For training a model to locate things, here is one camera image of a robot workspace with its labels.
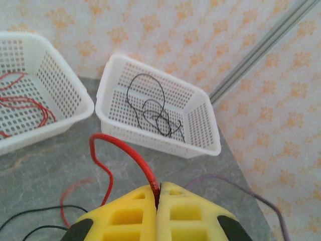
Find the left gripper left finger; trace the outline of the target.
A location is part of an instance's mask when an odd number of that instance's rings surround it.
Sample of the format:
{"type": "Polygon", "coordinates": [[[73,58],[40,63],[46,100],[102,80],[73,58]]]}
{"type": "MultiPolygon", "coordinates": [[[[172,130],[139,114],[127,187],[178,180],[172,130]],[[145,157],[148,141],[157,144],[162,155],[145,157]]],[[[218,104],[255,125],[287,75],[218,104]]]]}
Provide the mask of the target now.
{"type": "Polygon", "coordinates": [[[61,240],[156,240],[156,206],[150,186],[82,215],[61,240]]]}

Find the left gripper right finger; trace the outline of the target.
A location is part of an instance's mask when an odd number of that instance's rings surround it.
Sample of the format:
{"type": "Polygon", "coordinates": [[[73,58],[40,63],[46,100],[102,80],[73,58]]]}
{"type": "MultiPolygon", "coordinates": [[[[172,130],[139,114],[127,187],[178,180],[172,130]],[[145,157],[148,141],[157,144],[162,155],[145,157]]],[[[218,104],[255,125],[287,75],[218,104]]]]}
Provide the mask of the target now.
{"type": "Polygon", "coordinates": [[[252,240],[233,213],[171,182],[160,187],[156,239],[252,240]]]}

